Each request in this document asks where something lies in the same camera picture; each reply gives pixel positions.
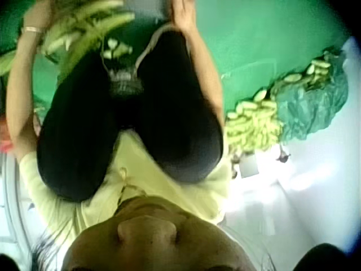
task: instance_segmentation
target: plastic bag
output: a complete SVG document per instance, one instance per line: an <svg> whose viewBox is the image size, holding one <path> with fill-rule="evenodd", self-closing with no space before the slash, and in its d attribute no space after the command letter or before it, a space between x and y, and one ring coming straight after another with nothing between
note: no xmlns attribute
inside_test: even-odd
<svg viewBox="0 0 361 271"><path fill-rule="evenodd" d="M284 123L281 142L305 140L308 134L327 128L346 103L349 88L342 68L345 55L326 53L325 59L332 66L324 85L309 89L305 84L286 84L279 89L278 119Z"/></svg>

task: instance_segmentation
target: green surface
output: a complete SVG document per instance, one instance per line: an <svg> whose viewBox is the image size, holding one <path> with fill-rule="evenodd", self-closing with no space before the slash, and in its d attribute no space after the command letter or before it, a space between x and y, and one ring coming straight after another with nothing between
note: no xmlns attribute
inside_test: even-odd
<svg viewBox="0 0 361 271"><path fill-rule="evenodd" d="M17 1L1 12L7 27L1 28L0 51L14 44L19 16L31 2ZM281 74L303 70L324 48L341 47L348 38L321 0L197 0L197 9L200 32L222 74L226 110ZM36 96L50 103L56 67L37 59L34 75Z"/></svg>

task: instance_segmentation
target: woman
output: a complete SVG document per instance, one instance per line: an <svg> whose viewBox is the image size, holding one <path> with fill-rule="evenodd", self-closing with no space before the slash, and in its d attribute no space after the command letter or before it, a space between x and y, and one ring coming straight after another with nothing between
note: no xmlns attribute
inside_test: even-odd
<svg viewBox="0 0 361 271"><path fill-rule="evenodd" d="M51 2L25 15L8 81L8 128L30 197L70 247L64 270L254 270L216 226L231 178L221 82L194 1L172 7L173 24L137 61L143 92L115 97L90 54L59 86L39 140L32 67Z"/></svg>

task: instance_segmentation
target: nose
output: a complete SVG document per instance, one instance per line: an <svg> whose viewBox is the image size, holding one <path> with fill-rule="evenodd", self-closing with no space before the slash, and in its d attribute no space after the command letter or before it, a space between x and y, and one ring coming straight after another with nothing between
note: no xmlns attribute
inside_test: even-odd
<svg viewBox="0 0 361 271"><path fill-rule="evenodd" d="M157 217L140 216L118 224L118 236L125 244L169 245L175 241L175 225Z"/></svg>

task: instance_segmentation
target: light yellow top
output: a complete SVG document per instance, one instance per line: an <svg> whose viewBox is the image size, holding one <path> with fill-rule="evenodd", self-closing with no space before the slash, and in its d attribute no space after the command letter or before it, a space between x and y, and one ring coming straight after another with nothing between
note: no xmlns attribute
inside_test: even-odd
<svg viewBox="0 0 361 271"><path fill-rule="evenodd" d="M144 190L149 196L162 197L213 224L222 221L231 180L231 165L226 153L225 146L221 161L205 181L195 185L181 184L163 173L135 132L121 132L104 182L91 199L82 203L58 197L43 183L36 152L27 154L21 160L20 173L50 232L57 233L63 229L59 240L70 245L81 231L111 218L120 199L123 202L141 195L139 190ZM122 193L125 184L130 186Z"/></svg>

